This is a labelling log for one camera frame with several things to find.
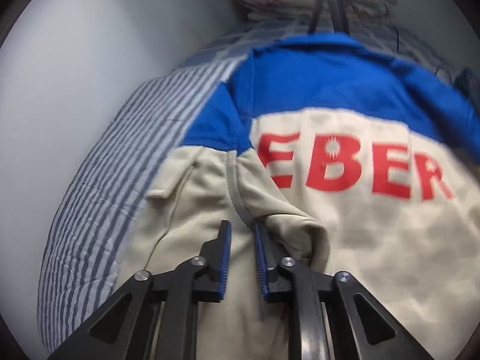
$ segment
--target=blue fabric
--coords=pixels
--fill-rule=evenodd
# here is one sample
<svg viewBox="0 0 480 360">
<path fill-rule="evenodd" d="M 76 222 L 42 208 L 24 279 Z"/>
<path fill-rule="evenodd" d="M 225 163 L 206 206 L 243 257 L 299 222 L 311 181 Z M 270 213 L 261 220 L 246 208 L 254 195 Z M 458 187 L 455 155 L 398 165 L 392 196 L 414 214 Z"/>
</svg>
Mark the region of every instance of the blue fabric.
<svg viewBox="0 0 480 360">
<path fill-rule="evenodd" d="M 253 50 L 228 86 L 212 96 L 184 144 L 241 152 L 250 147 L 245 136 L 252 118 L 306 107 L 396 120 L 440 143 L 464 147 L 480 163 L 480 120 L 456 90 L 417 64 L 332 33 Z"/>
</svg>

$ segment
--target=red letter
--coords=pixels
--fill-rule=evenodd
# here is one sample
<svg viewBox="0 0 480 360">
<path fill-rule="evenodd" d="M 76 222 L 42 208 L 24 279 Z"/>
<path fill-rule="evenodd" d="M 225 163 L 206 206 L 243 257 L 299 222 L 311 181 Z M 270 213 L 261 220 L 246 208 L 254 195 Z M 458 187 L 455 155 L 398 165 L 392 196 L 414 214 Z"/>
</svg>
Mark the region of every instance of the red letter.
<svg viewBox="0 0 480 360">
<path fill-rule="evenodd" d="M 373 188 L 372 192 L 384 195 L 397 196 L 399 198 L 410 198 L 410 186 L 390 183 L 388 181 L 388 169 L 398 168 L 409 170 L 409 164 L 403 161 L 387 159 L 389 150 L 397 150 L 407 153 L 407 146 L 402 144 L 373 144 Z"/>
<path fill-rule="evenodd" d="M 423 153 L 416 153 L 415 163 L 417 164 L 418 176 L 420 177 L 422 200 L 432 200 L 434 198 L 434 191 L 431 187 L 431 180 L 433 178 L 437 179 L 438 186 L 445 198 L 453 198 L 452 191 L 442 181 L 442 169 L 435 159 Z"/>
<path fill-rule="evenodd" d="M 343 191 L 354 185 L 362 174 L 362 166 L 353 158 L 360 150 L 360 141 L 347 135 L 316 135 L 311 153 L 306 185 L 319 191 Z M 338 178 L 325 178 L 328 164 L 343 164 Z"/>
<path fill-rule="evenodd" d="M 288 143 L 297 140 L 300 133 L 291 135 L 275 135 L 263 134 L 258 143 L 258 158 L 262 161 L 263 166 L 267 167 L 272 161 L 291 161 L 293 159 L 293 151 L 270 151 L 272 142 Z M 272 176 L 272 180 L 279 188 L 290 188 L 292 185 L 292 175 Z"/>
</svg>

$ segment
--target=blue and white striped cloth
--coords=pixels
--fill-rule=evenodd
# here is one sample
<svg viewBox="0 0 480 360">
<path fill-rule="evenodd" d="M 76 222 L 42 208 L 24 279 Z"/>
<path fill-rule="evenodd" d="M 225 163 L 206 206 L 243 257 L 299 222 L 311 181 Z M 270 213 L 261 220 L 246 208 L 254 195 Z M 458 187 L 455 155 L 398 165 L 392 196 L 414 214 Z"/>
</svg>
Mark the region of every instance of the blue and white striped cloth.
<svg viewBox="0 0 480 360">
<path fill-rule="evenodd" d="M 331 31 L 325 20 L 320 31 Z M 152 79 L 123 105 L 83 161 L 52 222 L 38 287 L 38 327 L 54 351 L 115 285 L 119 263 L 145 194 L 219 81 L 252 47 L 305 33 L 300 20 L 245 23 L 193 55 L 169 76 Z M 386 26 L 351 26 L 352 37 L 376 51 L 397 53 Z M 400 51 L 433 70 L 448 63 L 405 30 Z"/>
</svg>

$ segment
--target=striped fabric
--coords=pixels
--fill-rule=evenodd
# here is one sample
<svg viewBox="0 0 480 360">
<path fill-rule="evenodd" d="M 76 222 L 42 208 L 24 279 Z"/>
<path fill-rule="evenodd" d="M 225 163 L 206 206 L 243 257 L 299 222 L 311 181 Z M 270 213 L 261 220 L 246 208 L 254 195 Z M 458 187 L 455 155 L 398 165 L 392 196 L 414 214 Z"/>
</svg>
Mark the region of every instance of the striped fabric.
<svg viewBox="0 0 480 360">
<path fill-rule="evenodd" d="M 184 68 L 145 82 L 80 166 L 52 222 L 40 274 L 38 325 L 49 351 L 112 292 L 160 164 L 239 61 Z"/>
</svg>

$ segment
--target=screw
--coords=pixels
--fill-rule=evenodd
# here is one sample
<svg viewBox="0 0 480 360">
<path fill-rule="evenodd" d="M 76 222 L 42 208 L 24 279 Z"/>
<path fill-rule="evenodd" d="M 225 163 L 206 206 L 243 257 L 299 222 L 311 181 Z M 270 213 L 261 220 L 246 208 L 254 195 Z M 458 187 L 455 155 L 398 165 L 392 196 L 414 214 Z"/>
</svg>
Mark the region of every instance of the screw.
<svg viewBox="0 0 480 360">
<path fill-rule="evenodd" d="M 352 275 L 349 272 L 338 272 L 338 280 L 348 283 L 352 279 Z"/>
<path fill-rule="evenodd" d="M 282 258 L 282 265 L 283 266 L 294 266 L 297 262 L 293 257 L 284 257 Z"/>
<path fill-rule="evenodd" d="M 190 262 L 191 262 L 194 266 L 204 266 L 204 265 L 205 265 L 205 259 L 204 259 L 202 256 L 192 257 L 192 259 L 190 260 Z"/>
<path fill-rule="evenodd" d="M 135 272 L 134 278 L 136 281 L 146 281 L 150 277 L 150 272 L 148 271 L 138 271 Z"/>
</svg>

